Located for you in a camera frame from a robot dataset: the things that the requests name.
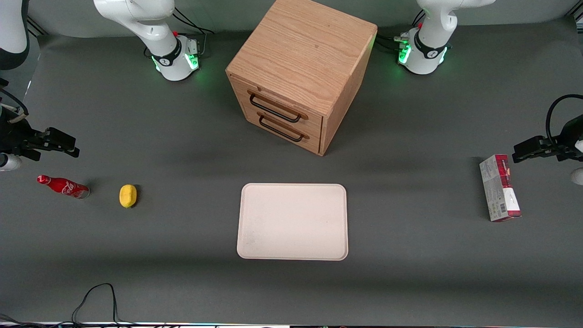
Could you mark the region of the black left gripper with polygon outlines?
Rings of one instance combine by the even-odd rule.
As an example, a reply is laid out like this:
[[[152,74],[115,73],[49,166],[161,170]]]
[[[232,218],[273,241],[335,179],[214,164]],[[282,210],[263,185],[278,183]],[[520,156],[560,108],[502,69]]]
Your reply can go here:
[[[567,159],[583,161],[582,151],[583,115],[568,121],[558,136],[552,139],[544,136],[535,136],[524,141],[524,145],[515,145],[512,160],[515,164],[528,159],[547,158],[554,156],[548,148],[555,148],[558,161]]]

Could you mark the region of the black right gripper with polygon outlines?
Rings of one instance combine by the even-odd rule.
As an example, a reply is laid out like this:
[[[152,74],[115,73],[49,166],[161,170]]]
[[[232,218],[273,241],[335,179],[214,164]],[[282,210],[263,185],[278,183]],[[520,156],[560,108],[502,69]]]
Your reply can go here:
[[[8,155],[20,156],[33,161],[39,161],[42,145],[46,151],[57,151],[73,158],[79,158],[80,149],[75,147],[76,139],[61,130],[50,127],[45,130],[44,143],[42,132],[31,128],[27,120],[16,123],[10,120],[17,118],[13,111],[2,108],[0,117],[0,150]]]

